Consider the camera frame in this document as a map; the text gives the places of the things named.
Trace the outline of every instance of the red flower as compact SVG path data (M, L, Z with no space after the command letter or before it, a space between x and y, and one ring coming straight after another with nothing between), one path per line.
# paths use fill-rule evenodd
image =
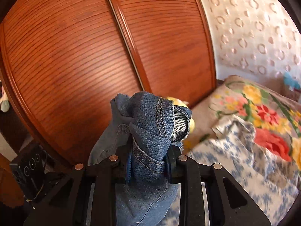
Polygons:
M261 119L265 122L269 122L272 124L278 124L279 115L276 113L275 110L271 110L265 105L257 106L258 115Z
M267 148L270 152L280 156L285 161L291 161L289 148L283 138L270 133L267 129L256 128L255 143Z

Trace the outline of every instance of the yellow stuffed toy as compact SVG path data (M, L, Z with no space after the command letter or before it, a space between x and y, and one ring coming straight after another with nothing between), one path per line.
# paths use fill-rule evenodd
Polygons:
M187 105L183 101L181 101L177 98L167 97L166 99L173 101L174 105L183 106L183 107L188 108ZM189 132L191 133L194 130L194 128L195 128L195 121L191 118Z

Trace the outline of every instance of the blue floral fabric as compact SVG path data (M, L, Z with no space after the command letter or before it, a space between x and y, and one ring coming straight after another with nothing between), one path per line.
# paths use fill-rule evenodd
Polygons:
M221 118L213 131L217 139L203 141L189 152L189 156L205 165L221 163L253 198L271 224L277 225L299 193L300 176L296 163L287 162L255 144L253 124L235 115ZM179 191L159 225L178 225ZM206 203L205 210L206 225L209 225Z

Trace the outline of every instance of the denim fabric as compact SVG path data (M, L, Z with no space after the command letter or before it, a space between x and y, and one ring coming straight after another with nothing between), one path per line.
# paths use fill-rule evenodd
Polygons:
M174 108L187 118L188 128L173 144L181 146L188 135L191 111L148 92L131 98L118 94L111 101L112 121L93 147L88 164L97 164L133 136L127 173L129 183L116 185L118 226L154 226L165 216L178 185L164 176L163 161L174 129Z

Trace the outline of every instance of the blue denim jeans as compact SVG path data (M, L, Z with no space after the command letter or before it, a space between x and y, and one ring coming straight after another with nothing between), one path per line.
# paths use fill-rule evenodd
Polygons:
M97 164L113 155L133 136L127 176L129 183L116 185L118 226L155 226L173 202L178 185L164 176L164 156L171 144L181 146L189 132L191 111L148 92L131 98L118 94L111 101L112 121L93 147L88 164ZM173 143L174 108L183 113L188 128Z

